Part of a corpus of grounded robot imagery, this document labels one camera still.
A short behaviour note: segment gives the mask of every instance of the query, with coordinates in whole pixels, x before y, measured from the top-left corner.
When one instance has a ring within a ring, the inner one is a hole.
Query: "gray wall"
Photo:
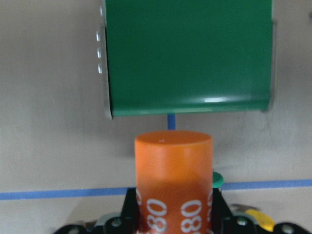
[[[134,138],[166,128],[165,116],[104,117],[99,6],[0,1],[0,193],[135,186]],[[268,113],[177,116],[179,129],[214,137],[214,168],[227,182],[312,178],[310,11],[310,0],[274,2],[277,84]],[[0,233],[49,233],[118,211],[123,198],[105,199],[0,201]]]

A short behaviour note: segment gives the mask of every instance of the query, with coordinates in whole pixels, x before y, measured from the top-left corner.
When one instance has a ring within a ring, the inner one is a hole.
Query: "screw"
[[[112,221],[111,225],[114,228],[119,227],[122,224],[121,219],[120,218],[114,218],[114,220]]]
[[[243,217],[238,217],[237,218],[237,224],[240,226],[246,226],[248,223],[247,219],[243,218]]]
[[[100,41],[101,40],[101,36],[99,34],[99,31],[97,31],[97,41]]]
[[[79,229],[78,229],[77,227],[72,228],[72,229],[68,232],[68,234],[79,234],[79,233],[80,233],[80,231],[79,231]]]
[[[283,233],[286,233],[286,234],[293,234],[294,233],[293,227],[288,225],[288,224],[284,224],[282,226],[282,231],[283,231]]]
[[[99,74],[102,74],[102,66],[101,64],[97,65],[97,71]]]
[[[100,49],[100,48],[97,49],[97,57],[98,57],[99,59],[102,57],[102,55],[101,55],[101,49]]]

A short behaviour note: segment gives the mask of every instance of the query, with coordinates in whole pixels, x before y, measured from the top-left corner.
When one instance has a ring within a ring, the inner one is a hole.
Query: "blue tape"
[[[167,122],[168,122],[168,130],[176,129],[176,115],[174,114],[167,115]]]
[[[312,179],[224,183],[222,190],[277,189],[312,186]]]
[[[125,195],[128,188],[72,189],[0,193],[0,200],[29,200],[64,197]]]
[[[312,187],[312,179],[225,183],[223,191]],[[65,197],[125,195],[128,188],[72,189],[0,193],[0,200],[30,200]]]

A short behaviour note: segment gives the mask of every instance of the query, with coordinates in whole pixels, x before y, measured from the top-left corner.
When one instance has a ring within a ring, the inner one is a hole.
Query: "green knob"
[[[214,172],[213,189],[220,188],[224,184],[224,178],[221,174]]]

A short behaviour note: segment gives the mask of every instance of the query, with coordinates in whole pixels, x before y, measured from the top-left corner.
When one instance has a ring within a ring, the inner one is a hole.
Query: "orange cap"
[[[158,131],[135,141],[140,232],[209,233],[213,140],[204,133]]]

